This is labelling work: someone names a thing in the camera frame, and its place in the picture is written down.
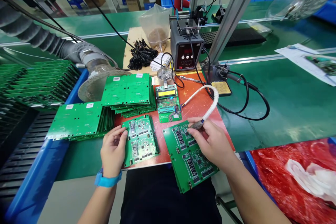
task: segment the gray hose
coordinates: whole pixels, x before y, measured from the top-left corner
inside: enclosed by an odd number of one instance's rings
[[[0,0],[0,29],[9,37],[17,37],[23,43],[29,43],[33,48],[40,48],[50,54],[73,63],[81,63],[80,52],[91,49],[94,52],[104,54],[94,45],[83,42],[74,44],[65,40],[49,30],[27,18],[21,12],[14,10],[8,3]]]

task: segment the red plastic bag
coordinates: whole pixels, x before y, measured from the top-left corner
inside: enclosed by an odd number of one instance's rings
[[[315,163],[336,171],[336,148],[328,144],[328,139],[252,150],[251,154],[260,181],[290,220],[301,224],[336,223],[336,210],[327,205],[332,203],[307,193],[285,168],[287,161],[293,159],[305,170]]]

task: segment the black shirt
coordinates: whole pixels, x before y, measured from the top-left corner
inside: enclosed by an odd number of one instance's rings
[[[215,195],[210,178],[181,194],[166,165],[129,170],[120,223],[222,223]]]

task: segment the left hand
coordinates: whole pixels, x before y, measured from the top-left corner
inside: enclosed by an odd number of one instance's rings
[[[125,145],[128,131],[121,125],[106,133],[100,150],[103,162],[103,177],[117,177],[125,159]]]

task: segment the blue wristband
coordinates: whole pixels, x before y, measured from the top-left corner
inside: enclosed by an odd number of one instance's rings
[[[121,180],[121,171],[117,177],[106,178],[103,177],[103,168],[101,168],[100,171],[97,173],[94,184],[96,186],[102,186],[102,187],[113,187],[119,182],[119,180]]]

